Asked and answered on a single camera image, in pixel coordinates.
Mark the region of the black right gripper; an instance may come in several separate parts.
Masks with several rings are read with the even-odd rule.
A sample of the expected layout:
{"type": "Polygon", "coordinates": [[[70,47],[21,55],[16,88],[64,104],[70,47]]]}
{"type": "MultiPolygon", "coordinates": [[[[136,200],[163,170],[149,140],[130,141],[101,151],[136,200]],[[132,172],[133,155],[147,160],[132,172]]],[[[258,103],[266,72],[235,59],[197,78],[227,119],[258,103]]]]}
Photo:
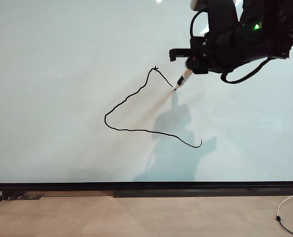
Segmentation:
{"type": "Polygon", "coordinates": [[[212,35],[206,33],[203,37],[197,37],[193,33],[193,25],[191,25],[189,30],[191,49],[170,49],[170,61],[174,62],[177,58],[187,58],[185,67],[195,75],[204,75],[208,72],[232,72],[243,65],[243,57],[236,44],[237,27],[238,24],[212,35]],[[194,56],[193,49],[199,50],[194,56]]]}

